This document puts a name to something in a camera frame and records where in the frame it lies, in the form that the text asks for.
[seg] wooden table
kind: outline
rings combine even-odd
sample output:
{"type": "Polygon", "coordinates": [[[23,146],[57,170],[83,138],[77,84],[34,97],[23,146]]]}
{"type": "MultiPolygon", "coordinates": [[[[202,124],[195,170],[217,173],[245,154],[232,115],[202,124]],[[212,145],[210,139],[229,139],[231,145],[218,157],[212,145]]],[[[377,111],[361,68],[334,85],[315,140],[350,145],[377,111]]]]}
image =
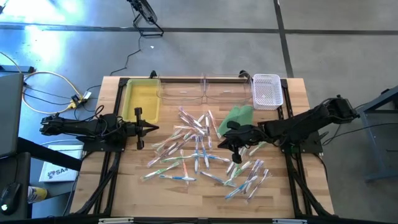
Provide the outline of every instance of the wooden table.
{"type": "MultiPolygon", "coordinates": [[[[118,82],[120,77],[104,77],[98,98],[98,106],[104,105],[103,113],[112,113],[118,82]]],[[[301,78],[287,79],[289,93],[294,115],[309,109],[304,81],[301,78]]],[[[205,111],[211,110],[218,125],[227,116],[231,107],[221,106],[184,106],[184,109],[199,118],[205,111]]],[[[245,195],[237,195],[232,200],[226,201],[224,196],[233,188],[224,187],[209,177],[201,174],[195,175],[193,171],[193,159],[186,159],[189,176],[196,177],[196,182],[191,182],[186,187],[183,181],[160,179],[154,177],[143,182],[140,177],[152,171],[167,167],[169,164],[156,164],[150,169],[146,164],[155,156],[150,145],[160,142],[173,133],[173,126],[181,124],[178,118],[178,106],[161,104],[159,122],[160,129],[149,133],[145,138],[145,148],[135,150],[136,138],[129,138],[127,147],[122,154],[116,190],[114,195],[112,217],[211,217],[211,218],[289,218],[294,217],[292,199],[290,196],[289,180],[285,157],[279,148],[267,144],[264,149],[258,150],[251,158],[262,159],[272,177],[267,179],[249,205],[245,204],[245,195]]],[[[259,121],[278,119],[276,111],[254,110],[254,124],[259,121]]],[[[218,140],[212,134],[213,150],[211,154],[231,158],[231,152],[227,149],[218,149],[218,140]]],[[[193,152],[194,145],[189,143],[184,147],[185,154],[193,152]]],[[[71,212],[77,211],[88,200],[94,189],[98,186],[103,152],[92,153],[83,161],[80,177],[76,186],[71,212]]],[[[305,176],[309,189],[324,208],[333,213],[325,171],[321,162],[312,154],[303,154],[305,176]]],[[[226,168],[229,164],[210,161],[208,172],[226,178],[226,168]]],[[[200,159],[200,169],[204,170],[203,159],[200,159]]],[[[250,169],[236,179],[236,183],[242,184],[250,169]]],[[[182,175],[182,168],[176,167],[166,174],[182,175]]],[[[103,207],[106,205],[108,195],[104,191],[103,207]]],[[[304,211],[302,193],[298,190],[299,202],[304,211]]]]}

